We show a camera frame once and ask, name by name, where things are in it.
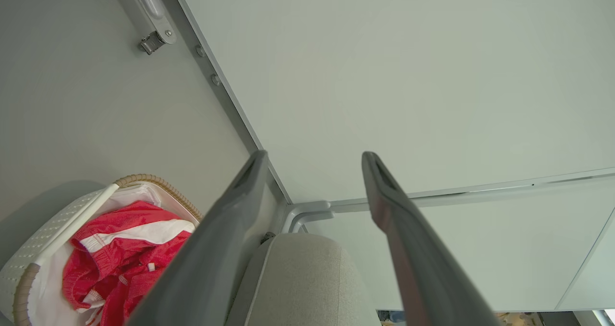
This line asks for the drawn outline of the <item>red white striped shorts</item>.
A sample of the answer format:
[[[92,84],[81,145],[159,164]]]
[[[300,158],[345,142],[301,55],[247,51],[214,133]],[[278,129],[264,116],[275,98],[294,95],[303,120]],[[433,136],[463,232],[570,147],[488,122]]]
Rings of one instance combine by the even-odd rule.
[[[142,252],[176,238],[187,238],[195,228],[191,221],[138,201],[87,222],[72,236],[70,243],[90,254]]]

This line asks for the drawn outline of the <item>grey wall base rail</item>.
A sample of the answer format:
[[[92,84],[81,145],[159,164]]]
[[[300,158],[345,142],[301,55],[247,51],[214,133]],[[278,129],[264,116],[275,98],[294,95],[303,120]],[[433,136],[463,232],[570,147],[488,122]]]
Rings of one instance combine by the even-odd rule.
[[[178,4],[182,8],[183,15],[189,22],[190,29],[195,35],[198,45],[201,46],[204,57],[199,57],[200,60],[205,59],[209,66],[209,72],[205,72],[205,76],[211,84],[215,95],[218,97],[218,101],[221,103],[224,111],[228,115],[230,121],[237,131],[237,134],[242,139],[242,142],[249,152],[253,152],[257,149],[263,150],[264,147],[260,142],[255,130],[250,124],[244,110],[242,109],[239,100],[235,96],[232,87],[230,86],[228,79],[224,76],[224,72],[218,63],[211,47],[209,46],[202,29],[198,25],[193,11],[191,11],[187,0],[178,0]]]

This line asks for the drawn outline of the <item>white laundry basket tan rim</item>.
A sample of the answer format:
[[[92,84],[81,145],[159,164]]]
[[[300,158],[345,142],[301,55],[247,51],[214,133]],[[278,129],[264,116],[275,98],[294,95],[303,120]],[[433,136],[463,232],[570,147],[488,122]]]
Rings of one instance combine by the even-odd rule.
[[[180,191],[160,177],[137,174],[112,183],[119,189],[88,221],[138,200],[172,212],[194,226],[203,219]],[[80,313],[73,309],[62,294],[63,269],[73,250],[70,239],[41,266],[33,263],[50,236],[79,208],[81,201],[77,199],[46,221],[0,269],[0,314],[14,326],[86,326],[86,321],[94,317],[94,311]]]

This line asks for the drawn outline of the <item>grey upholstered chair seat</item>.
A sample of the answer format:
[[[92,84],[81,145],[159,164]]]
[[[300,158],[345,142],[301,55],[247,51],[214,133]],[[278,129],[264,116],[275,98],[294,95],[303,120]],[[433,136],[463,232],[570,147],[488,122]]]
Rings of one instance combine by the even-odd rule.
[[[381,326],[350,254],[308,233],[268,239],[250,259],[225,326]]]

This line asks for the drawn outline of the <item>grey metal caster leg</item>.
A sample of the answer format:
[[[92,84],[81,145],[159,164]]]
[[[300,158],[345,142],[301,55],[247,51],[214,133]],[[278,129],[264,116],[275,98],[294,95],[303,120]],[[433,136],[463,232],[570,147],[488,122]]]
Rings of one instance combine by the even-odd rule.
[[[138,43],[139,49],[152,55],[165,45],[173,45],[177,34],[167,18],[167,10],[162,0],[133,0],[138,6],[143,24],[148,33]]]

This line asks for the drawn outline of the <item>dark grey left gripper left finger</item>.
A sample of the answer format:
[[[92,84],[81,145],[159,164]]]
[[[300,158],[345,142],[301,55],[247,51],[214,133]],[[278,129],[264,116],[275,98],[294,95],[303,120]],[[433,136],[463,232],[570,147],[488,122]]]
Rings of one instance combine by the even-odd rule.
[[[268,163],[265,150],[251,154],[126,326],[224,326],[244,238],[258,218]]]

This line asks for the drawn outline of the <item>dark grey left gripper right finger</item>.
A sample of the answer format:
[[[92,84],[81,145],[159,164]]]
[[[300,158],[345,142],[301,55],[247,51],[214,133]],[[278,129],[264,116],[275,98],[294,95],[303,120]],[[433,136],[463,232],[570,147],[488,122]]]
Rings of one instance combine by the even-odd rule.
[[[371,218],[386,234],[407,326],[501,326],[380,157],[362,154]]]

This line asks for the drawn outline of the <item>plain red garment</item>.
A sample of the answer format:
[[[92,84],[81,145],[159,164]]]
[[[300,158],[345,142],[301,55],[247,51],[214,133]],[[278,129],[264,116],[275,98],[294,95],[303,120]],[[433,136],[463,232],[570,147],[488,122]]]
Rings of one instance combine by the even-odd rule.
[[[189,236],[181,230],[154,242],[79,232],[70,239],[73,252],[63,270],[62,293],[76,311],[94,309],[86,326],[124,326]]]

